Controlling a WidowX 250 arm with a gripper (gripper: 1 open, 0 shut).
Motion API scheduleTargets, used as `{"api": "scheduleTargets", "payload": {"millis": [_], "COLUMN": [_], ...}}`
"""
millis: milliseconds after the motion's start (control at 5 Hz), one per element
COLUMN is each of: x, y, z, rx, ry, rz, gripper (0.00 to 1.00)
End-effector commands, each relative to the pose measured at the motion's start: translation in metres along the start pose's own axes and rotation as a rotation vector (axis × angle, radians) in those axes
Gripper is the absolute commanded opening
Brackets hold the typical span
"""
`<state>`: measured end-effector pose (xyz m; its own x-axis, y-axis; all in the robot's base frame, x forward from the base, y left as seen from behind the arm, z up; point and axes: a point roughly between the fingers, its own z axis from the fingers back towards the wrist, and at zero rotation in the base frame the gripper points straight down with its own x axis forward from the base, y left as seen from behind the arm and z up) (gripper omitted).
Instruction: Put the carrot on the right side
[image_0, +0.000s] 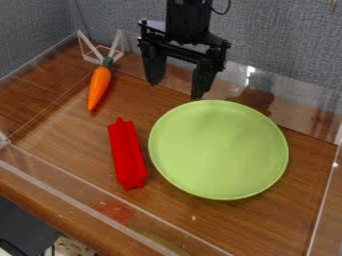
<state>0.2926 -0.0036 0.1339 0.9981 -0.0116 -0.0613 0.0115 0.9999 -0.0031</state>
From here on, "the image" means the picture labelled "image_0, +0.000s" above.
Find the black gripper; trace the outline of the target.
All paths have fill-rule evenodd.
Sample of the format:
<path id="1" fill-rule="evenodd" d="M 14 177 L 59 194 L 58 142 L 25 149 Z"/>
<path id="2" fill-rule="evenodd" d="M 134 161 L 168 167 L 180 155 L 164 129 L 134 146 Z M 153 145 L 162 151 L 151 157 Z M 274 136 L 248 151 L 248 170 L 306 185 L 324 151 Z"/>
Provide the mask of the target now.
<path id="1" fill-rule="evenodd" d="M 212 89 L 218 71 L 225 68 L 226 53 L 232 43 L 209 30 L 196 34 L 184 32 L 177 39 L 166 31 L 166 22 L 142 19 L 138 24 L 141 26 L 138 46 L 147 81 L 156 86 L 165 79 L 169 57 L 198 64 L 193 72 L 192 99 L 201 100 Z"/>

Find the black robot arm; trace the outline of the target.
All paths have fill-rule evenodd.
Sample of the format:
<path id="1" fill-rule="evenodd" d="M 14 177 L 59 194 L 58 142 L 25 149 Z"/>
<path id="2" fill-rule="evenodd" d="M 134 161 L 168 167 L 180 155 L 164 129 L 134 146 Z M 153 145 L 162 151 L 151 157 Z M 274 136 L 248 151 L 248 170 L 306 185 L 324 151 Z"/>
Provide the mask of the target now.
<path id="1" fill-rule="evenodd" d="M 232 43 L 210 32 L 212 13 L 225 15 L 213 7 L 213 0 L 168 0 L 166 20 L 142 19 L 138 46 L 146 78 L 151 85 L 165 79 L 168 58 L 197 65 L 193 72 L 192 99 L 200 100 L 210 91 L 218 72 L 226 64 Z"/>

